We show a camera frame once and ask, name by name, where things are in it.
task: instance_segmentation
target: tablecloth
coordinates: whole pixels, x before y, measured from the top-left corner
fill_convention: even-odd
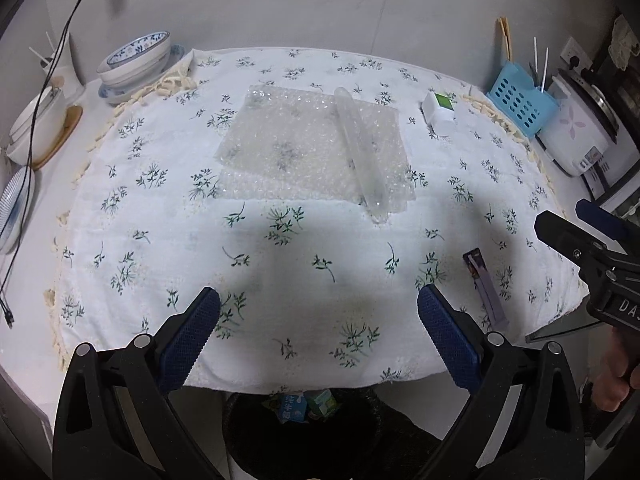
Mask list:
[[[436,283],[490,329],[462,254],[479,247],[522,338],[574,309],[573,264],[538,242],[538,212],[558,212],[526,143],[474,110],[464,82],[376,57],[312,49],[194,52],[198,87],[148,96],[94,151],[60,238],[55,316],[72,351],[119,348],[154,333],[203,286],[220,321],[187,384],[270,393],[412,380],[444,370],[416,309]],[[365,207],[329,200],[233,200],[216,149],[247,89],[276,85],[398,109],[416,200],[375,225]],[[443,137],[420,102],[456,110]]]

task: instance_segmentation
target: metal screw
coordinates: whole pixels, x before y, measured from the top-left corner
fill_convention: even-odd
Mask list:
[[[555,341],[552,341],[546,347],[549,348],[549,351],[554,355],[560,355],[562,353],[560,343],[556,343]]]
[[[489,343],[491,343],[494,346],[500,346],[501,344],[504,343],[504,338],[502,337],[502,334],[499,332],[489,332],[486,336],[486,339]]]
[[[144,348],[149,343],[151,343],[151,338],[147,334],[140,334],[133,340],[133,345],[136,348]]]
[[[89,343],[82,343],[78,346],[78,348],[76,348],[76,354],[82,357],[83,355],[87,355],[89,353],[89,350],[91,350]]]

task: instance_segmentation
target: small white box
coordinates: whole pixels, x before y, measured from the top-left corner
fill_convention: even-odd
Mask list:
[[[454,132],[456,114],[451,100],[446,95],[429,92],[422,101],[422,114],[436,134],[449,136]]]

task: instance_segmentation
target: wooden coaster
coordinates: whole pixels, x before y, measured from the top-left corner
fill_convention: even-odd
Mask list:
[[[47,162],[51,160],[51,157],[54,156],[60,148],[62,148],[62,145],[69,138],[73,130],[76,129],[76,126],[78,126],[80,117],[82,117],[82,107],[80,105],[70,106],[66,109],[65,124],[64,126],[62,126],[62,130],[60,130],[56,142],[53,143],[53,146],[51,147],[47,155],[45,155],[40,160],[36,160],[35,162],[31,163],[31,169],[33,171],[38,171],[41,167],[43,167]]]

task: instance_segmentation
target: human hand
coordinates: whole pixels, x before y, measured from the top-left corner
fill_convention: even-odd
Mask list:
[[[602,370],[593,382],[593,401],[604,412],[615,412],[628,396],[630,387],[640,389],[640,365],[631,373],[629,383],[622,378],[629,368],[629,359],[620,332],[612,329],[609,348],[602,357]]]

